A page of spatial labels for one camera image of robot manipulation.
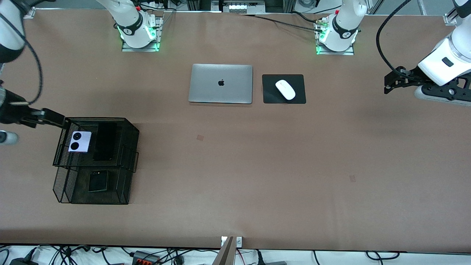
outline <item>black mesh basket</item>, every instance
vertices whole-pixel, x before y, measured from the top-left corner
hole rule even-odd
[[[115,123],[114,150],[110,160],[94,160],[98,126]],[[92,132],[86,153],[69,152],[72,133]],[[54,166],[57,166],[53,191],[61,203],[128,204],[132,175],[136,171],[139,130],[125,118],[66,118],[57,146]],[[106,189],[90,192],[90,175],[107,172]]]

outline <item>computer mouse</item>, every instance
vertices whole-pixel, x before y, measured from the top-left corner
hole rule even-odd
[[[278,81],[275,86],[287,100],[292,100],[296,96],[293,87],[285,80]]]

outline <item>mouse pad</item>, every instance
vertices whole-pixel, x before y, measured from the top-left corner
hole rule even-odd
[[[276,82],[286,80],[293,87],[296,96],[287,100],[276,88]],[[262,75],[263,103],[306,104],[303,75]]]

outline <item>laptop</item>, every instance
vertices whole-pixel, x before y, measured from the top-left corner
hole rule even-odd
[[[252,66],[194,64],[190,102],[252,103]]]

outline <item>brown tabletop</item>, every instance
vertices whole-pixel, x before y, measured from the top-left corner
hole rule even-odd
[[[121,52],[107,11],[39,10],[26,20],[44,67],[34,106],[128,118],[141,131],[138,171],[127,206],[59,204],[60,130],[2,125],[21,139],[0,148],[1,241],[218,247],[234,234],[245,248],[469,252],[470,110],[418,100],[414,88],[383,94],[383,20],[365,17],[355,56],[322,56],[309,31],[177,13],[161,51],[135,53]],[[383,50],[414,68],[452,29],[395,17]],[[193,63],[253,65],[253,103],[189,103]],[[303,74],[307,103],[264,104],[263,74]],[[30,52],[1,78],[31,99]]]

